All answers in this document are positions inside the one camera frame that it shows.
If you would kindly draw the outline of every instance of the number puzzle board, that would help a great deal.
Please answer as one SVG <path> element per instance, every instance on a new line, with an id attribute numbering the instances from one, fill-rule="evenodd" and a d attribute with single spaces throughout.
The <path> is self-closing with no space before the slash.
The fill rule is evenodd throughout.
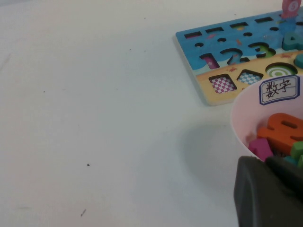
<path id="1" fill-rule="evenodd" d="M 303 74 L 294 65 L 303 51 L 282 49 L 286 33 L 303 36 L 303 7 L 298 16 L 282 11 L 177 32 L 189 67 L 210 105 L 232 102 L 247 86 L 270 77 Z"/>

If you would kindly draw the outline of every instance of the green puzzle piece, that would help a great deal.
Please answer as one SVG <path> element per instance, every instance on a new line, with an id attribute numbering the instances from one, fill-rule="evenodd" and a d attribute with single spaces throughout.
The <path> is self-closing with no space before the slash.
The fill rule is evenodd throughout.
<path id="1" fill-rule="evenodd" d="M 301 155 L 300 158 L 299 158 L 298 167 L 300 169 L 303 169 L 303 155 Z"/>
<path id="2" fill-rule="evenodd" d="M 300 156 L 303 155 L 303 141 L 296 142 L 293 144 L 292 149 L 290 151 L 290 155 L 295 160 L 299 160 Z"/>
<path id="3" fill-rule="evenodd" d="M 295 64 L 297 67 L 303 69 L 303 53 L 298 54 L 298 55 L 296 56 L 296 58 L 295 58 L 295 60 L 294 60 L 294 64 Z"/>
<path id="4" fill-rule="evenodd" d="M 295 32 L 287 32 L 283 39 L 283 50 L 290 51 L 297 49 L 303 50 L 303 38 Z"/>

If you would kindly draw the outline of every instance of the number 1 cutout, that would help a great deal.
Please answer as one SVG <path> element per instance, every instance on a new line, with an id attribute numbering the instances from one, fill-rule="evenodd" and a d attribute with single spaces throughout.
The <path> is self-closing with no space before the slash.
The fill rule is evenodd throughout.
<path id="1" fill-rule="evenodd" d="M 200 58 L 207 63 L 208 67 L 211 70 L 214 70 L 214 69 L 217 69 L 220 67 L 218 62 L 216 61 L 216 59 L 214 58 L 214 56 L 211 53 L 203 54 L 200 56 Z"/>

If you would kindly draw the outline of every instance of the number 3 cutout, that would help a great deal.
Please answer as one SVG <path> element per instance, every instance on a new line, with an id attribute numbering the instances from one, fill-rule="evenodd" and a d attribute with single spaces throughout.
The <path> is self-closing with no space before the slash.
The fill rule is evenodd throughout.
<path id="1" fill-rule="evenodd" d="M 276 51 L 274 49 L 269 48 L 269 45 L 267 43 L 253 43 L 248 45 L 250 48 L 255 48 L 257 52 L 263 52 L 256 54 L 257 58 L 270 58 L 276 54 Z"/>

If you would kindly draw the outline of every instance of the dark speck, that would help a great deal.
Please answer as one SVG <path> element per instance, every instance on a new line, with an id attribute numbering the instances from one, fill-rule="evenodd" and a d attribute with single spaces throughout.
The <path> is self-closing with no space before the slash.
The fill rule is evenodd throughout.
<path id="1" fill-rule="evenodd" d="M 84 211 L 82 212 L 82 214 L 81 214 L 81 217 L 83 216 L 83 214 L 86 212 L 86 209 L 84 209 Z"/>

